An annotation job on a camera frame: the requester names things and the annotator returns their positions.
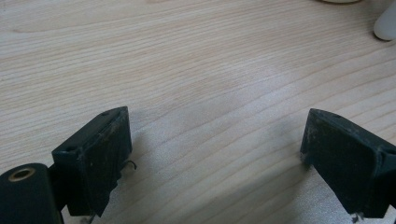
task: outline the black object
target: black object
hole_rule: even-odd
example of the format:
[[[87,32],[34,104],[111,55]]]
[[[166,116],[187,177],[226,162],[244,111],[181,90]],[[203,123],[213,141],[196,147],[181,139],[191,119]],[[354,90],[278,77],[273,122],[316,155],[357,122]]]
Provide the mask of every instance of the black object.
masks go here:
[[[108,110],[52,151],[54,164],[25,164],[0,176],[0,223],[64,223],[101,216],[132,152],[128,108]]]
[[[349,214],[383,217],[396,205],[396,146],[353,122],[311,109],[301,146]]]

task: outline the wooden table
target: wooden table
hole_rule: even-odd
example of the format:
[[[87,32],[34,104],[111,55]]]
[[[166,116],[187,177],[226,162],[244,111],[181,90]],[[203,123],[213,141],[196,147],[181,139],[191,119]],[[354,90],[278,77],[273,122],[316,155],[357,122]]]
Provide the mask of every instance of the wooden table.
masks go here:
[[[1,1],[0,172],[127,105],[138,170],[93,223],[350,223],[299,148],[311,107],[396,144],[389,4]]]

